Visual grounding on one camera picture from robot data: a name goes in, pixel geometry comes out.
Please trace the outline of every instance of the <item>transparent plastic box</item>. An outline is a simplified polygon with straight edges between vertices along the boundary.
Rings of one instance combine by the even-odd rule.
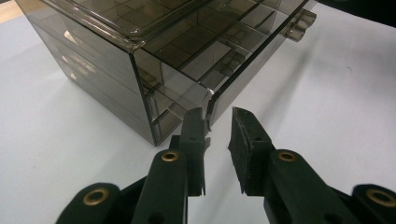
[[[189,109],[213,124],[315,20],[308,0],[17,3],[64,73],[155,146]]]

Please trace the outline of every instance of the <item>hole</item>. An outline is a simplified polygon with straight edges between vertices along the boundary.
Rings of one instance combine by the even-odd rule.
[[[175,151],[165,152],[162,155],[163,161],[177,161],[178,153]]]
[[[386,207],[396,207],[396,198],[380,189],[367,189],[366,195],[375,203]]]
[[[162,224],[164,222],[165,222],[165,217],[163,216],[163,213],[153,213],[148,218],[149,224]]]
[[[279,153],[279,158],[282,161],[295,161],[296,157],[291,152],[281,152]]]
[[[84,196],[82,200],[84,204],[88,206],[95,206],[99,203],[104,202],[108,197],[108,189],[99,188],[93,189]]]
[[[342,224],[343,223],[343,219],[341,219],[335,213],[325,214],[324,215],[324,220],[325,220],[325,223],[328,223],[328,224]]]

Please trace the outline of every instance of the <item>open drawer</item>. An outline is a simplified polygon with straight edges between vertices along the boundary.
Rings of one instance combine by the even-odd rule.
[[[285,38],[308,0],[17,0],[65,74],[151,144],[202,107],[210,125]]]

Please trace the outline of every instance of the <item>wooden surface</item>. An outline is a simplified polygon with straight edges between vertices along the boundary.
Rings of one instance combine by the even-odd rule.
[[[14,0],[0,4],[0,22],[9,21],[21,15],[23,13]]]

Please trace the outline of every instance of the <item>storage drawer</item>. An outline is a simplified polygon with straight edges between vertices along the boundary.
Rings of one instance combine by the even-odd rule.
[[[308,0],[17,3],[65,74],[155,146],[189,109],[213,124],[316,17]]]

